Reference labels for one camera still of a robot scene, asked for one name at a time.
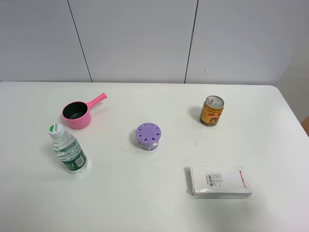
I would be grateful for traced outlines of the pink toy saucepan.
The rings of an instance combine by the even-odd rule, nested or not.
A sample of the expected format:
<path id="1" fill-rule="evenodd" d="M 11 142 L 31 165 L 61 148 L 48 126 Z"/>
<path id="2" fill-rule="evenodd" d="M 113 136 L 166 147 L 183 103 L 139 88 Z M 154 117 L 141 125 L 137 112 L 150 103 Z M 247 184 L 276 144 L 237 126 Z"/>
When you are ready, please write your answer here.
<path id="1" fill-rule="evenodd" d="M 102 93 L 90 102 L 72 102 L 63 108 L 62 117 L 66 121 L 69 128 L 81 130 L 87 127 L 91 122 L 91 108 L 105 99 L 107 99 L 107 95 Z"/>

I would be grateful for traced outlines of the clear water bottle green label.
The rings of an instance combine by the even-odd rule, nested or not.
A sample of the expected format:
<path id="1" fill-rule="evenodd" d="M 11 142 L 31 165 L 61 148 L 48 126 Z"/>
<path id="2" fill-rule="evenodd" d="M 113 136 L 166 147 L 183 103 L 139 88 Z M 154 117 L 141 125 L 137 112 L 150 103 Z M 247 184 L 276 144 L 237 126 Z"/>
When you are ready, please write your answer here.
<path id="1" fill-rule="evenodd" d="M 52 124 L 48 133 L 52 139 L 55 154 L 69 173 L 76 174 L 88 166 L 88 159 L 79 142 L 61 124 Z"/>

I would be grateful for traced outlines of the gold energy drink can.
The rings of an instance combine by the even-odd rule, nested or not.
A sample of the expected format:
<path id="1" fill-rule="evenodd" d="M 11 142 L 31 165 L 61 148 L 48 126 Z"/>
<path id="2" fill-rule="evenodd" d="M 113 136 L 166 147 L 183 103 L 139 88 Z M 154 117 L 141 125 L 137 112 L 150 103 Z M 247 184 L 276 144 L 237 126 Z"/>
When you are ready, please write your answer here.
<path id="1" fill-rule="evenodd" d="M 200 121 L 205 126 L 216 126 L 224 109 L 224 100 L 215 95 L 208 96 L 200 114 Z"/>

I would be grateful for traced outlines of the white flat cardboard box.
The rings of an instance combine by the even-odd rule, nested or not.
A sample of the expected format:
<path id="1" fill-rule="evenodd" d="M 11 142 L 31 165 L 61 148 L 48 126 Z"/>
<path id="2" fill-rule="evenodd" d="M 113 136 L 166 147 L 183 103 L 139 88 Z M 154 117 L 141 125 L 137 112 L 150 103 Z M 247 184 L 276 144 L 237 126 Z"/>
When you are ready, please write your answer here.
<path id="1" fill-rule="evenodd" d="M 242 166 L 191 166 L 192 195 L 248 197 L 252 194 Z"/>

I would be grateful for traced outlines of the purple air freshener jar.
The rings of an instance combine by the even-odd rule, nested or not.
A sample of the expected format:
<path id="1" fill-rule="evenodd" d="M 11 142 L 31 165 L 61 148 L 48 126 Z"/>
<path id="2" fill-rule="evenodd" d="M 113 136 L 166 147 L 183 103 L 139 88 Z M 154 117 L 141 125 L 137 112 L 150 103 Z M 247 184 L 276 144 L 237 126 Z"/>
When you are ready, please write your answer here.
<path id="1" fill-rule="evenodd" d="M 155 123 L 143 123 L 136 129 L 136 139 L 142 150 L 155 150 L 161 138 L 161 129 Z"/>

